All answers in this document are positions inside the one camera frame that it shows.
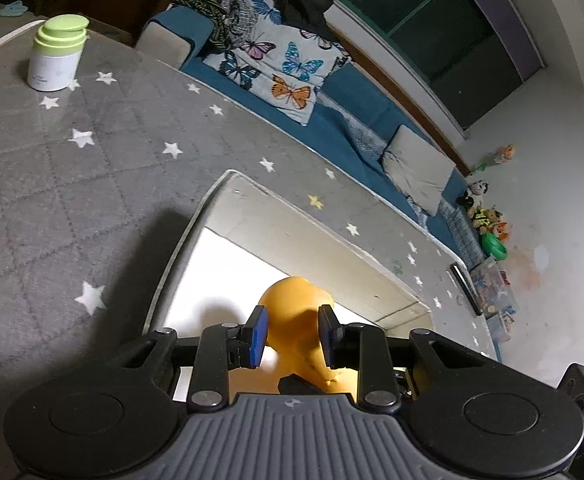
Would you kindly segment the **orange duck toy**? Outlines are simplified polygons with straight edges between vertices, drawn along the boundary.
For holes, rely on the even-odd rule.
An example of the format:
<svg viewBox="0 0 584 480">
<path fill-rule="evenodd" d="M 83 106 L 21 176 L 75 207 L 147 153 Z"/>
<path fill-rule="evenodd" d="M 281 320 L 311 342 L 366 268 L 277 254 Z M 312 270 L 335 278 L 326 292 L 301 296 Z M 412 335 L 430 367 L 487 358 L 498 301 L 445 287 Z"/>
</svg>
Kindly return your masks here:
<svg viewBox="0 0 584 480">
<path fill-rule="evenodd" d="M 242 392 L 276 393 L 279 381 L 291 375 L 320 392 L 357 396 L 356 370 L 331 370 L 324 362 L 318 310 L 324 304 L 334 304 L 326 290 L 292 276 L 271 285 L 259 303 L 268 311 L 266 349 L 260 367 L 237 368 L 229 373 L 232 396 Z"/>
</svg>

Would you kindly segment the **grey white open box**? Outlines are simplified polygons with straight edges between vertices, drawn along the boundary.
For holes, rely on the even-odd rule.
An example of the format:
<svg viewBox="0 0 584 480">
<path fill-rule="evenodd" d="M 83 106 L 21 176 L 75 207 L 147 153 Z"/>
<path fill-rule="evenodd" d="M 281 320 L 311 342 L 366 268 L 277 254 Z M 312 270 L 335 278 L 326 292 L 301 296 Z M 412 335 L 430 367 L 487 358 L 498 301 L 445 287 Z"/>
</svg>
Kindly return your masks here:
<svg viewBox="0 0 584 480">
<path fill-rule="evenodd" d="M 431 328 L 431 311 L 369 254 L 245 174 L 228 170 L 206 192 L 154 294 L 145 330 L 179 337 L 243 323 L 275 282 L 300 276 L 328 292 L 344 324 L 395 337 Z"/>
</svg>

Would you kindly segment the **black remote control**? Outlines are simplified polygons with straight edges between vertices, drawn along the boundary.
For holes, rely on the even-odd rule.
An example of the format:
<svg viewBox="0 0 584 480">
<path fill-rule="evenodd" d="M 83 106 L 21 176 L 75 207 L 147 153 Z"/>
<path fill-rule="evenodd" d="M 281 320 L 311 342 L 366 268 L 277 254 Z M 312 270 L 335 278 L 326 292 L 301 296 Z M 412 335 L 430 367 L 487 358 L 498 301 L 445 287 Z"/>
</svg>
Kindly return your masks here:
<svg viewBox="0 0 584 480">
<path fill-rule="evenodd" d="M 480 302 L 478 301 L 478 294 L 475 292 L 475 289 L 470 281 L 470 278 L 467 276 L 467 273 L 461 269 L 461 266 L 459 266 L 458 263 L 452 263 L 449 266 L 449 271 L 450 274 L 452 274 L 452 278 L 463 291 L 464 296 L 466 296 L 468 303 L 474 312 L 474 315 L 482 316 L 483 310 L 481 308 Z"/>
</svg>

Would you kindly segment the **clear plastic storage box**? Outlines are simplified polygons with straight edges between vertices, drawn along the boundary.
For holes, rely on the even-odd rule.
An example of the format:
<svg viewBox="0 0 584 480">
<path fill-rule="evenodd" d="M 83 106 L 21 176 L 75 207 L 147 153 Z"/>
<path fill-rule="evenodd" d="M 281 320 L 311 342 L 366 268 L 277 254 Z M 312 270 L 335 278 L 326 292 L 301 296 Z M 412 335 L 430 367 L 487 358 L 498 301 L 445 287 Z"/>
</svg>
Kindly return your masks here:
<svg viewBox="0 0 584 480">
<path fill-rule="evenodd" d="M 506 271 L 490 257 L 475 266 L 470 275 L 493 341 L 498 344 L 509 341 L 518 305 Z"/>
</svg>

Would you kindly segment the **pile of stuffed toys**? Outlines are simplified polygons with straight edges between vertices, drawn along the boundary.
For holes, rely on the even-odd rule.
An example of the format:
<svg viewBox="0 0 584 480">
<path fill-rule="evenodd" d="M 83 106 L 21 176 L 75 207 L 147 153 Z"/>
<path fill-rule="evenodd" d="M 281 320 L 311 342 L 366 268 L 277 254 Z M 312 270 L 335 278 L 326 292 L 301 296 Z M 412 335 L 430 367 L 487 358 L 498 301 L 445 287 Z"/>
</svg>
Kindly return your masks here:
<svg viewBox="0 0 584 480">
<path fill-rule="evenodd" d="M 488 168 L 497 167 L 510 162 L 516 154 L 516 146 L 508 144 L 497 148 L 496 151 L 484 156 L 477 165 L 472 168 L 471 176 L 479 174 Z M 504 261 L 508 257 L 505 242 L 510 237 L 510 223 L 505 215 L 496 207 L 487 207 L 484 204 L 485 196 L 490 189 L 490 184 L 484 179 L 470 182 L 456 199 L 456 204 L 467 214 L 471 226 L 480 236 L 480 241 L 485 254 L 497 261 Z"/>
</svg>

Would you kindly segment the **grey sofa cushion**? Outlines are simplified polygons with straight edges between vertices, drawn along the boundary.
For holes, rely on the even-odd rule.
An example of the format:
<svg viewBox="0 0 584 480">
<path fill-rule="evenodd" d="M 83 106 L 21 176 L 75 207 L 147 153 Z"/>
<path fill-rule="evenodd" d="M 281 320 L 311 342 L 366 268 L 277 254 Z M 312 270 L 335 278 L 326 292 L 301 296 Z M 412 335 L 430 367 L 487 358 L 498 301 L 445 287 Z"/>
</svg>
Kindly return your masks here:
<svg viewBox="0 0 584 480">
<path fill-rule="evenodd" d="M 382 156 L 382 167 L 398 191 L 435 216 L 456 166 L 409 127 L 401 125 Z"/>
</svg>

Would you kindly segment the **blue sofa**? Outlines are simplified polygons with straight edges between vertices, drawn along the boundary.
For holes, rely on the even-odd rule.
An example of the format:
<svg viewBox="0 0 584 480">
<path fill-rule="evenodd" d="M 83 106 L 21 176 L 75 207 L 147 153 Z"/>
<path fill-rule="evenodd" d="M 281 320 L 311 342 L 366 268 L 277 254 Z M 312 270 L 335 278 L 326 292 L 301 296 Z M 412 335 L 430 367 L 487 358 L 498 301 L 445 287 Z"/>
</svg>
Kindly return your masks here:
<svg viewBox="0 0 584 480">
<path fill-rule="evenodd" d="M 322 223 L 351 252 L 415 296 L 407 317 L 395 304 L 354 310 L 388 327 L 433 325 L 484 356 L 495 347 L 449 266 L 457 256 L 412 221 L 406 198 L 370 167 L 349 140 L 344 117 L 316 105 L 306 127 L 241 89 L 197 58 L 179 67 L 180 84 L 158 87 L 182 132 L 181 154 L 165 162 L 181 198 L 199 200 L 229 169 L 243 172 Z"/>
</svg>

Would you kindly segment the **butterfly print pillow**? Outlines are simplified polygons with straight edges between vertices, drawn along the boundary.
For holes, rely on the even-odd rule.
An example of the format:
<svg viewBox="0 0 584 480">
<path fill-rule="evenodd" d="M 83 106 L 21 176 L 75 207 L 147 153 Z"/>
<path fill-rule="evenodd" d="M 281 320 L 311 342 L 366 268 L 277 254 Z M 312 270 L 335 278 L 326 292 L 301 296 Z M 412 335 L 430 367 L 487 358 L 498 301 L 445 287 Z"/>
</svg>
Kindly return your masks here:
<svg viewBox="0 0 584 480">
<path fill-rule="evenodd" d="M 249 12 L 242 42 L 203 63 L 305 127 L 325 80 L 350 61 L 337 42 L 282 23 L 273 0 L 234 0 Z"/>
</svg>

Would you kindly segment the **white jar green lid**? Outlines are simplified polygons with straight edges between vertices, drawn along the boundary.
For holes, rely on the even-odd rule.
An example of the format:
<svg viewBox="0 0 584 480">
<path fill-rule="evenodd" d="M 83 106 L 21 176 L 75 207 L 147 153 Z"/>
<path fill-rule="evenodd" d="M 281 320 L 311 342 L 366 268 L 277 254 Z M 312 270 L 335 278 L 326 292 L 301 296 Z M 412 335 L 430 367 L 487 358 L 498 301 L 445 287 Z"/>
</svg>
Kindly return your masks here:
<svg viewBox="0 0 584 480">
<path fill-rule="evenodd" d="M 38 28 L 28 65 L 27 84 L 39 92 L 67 88 L 75 79 L 90 21 L 83 15 L 49 18 Z"/>
</svg>

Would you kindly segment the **black clothes pile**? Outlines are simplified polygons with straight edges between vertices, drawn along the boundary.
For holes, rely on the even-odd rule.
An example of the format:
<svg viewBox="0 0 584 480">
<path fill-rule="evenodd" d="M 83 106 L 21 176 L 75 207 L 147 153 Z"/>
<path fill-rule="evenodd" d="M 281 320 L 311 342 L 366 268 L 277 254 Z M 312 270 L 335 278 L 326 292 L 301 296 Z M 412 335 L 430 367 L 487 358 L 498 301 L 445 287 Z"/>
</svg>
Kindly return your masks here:
<svg viewBox="0 0 584 480">
<path fill-rule="evenodd" d="M 325 40 L 339 42 L 339 37 L 324 16 L 324 13 L 333 6 L 333 0 L 273 0 L 273 2 L 281 13 L 284 25 L 312 32 Z"/>
</svg>

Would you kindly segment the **dark green window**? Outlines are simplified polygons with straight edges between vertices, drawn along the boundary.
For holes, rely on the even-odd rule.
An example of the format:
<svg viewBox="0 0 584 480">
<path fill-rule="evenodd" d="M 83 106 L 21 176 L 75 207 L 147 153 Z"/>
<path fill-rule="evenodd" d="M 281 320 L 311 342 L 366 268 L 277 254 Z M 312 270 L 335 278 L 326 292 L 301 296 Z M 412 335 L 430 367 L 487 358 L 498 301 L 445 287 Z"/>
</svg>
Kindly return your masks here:
<svg viewBox="0 0 584 480">
<path fill-rule="evenodd" d="M 544 63 L 511 0 L 339 0 L 398 54 L 462 128 Z"/>
</svg>

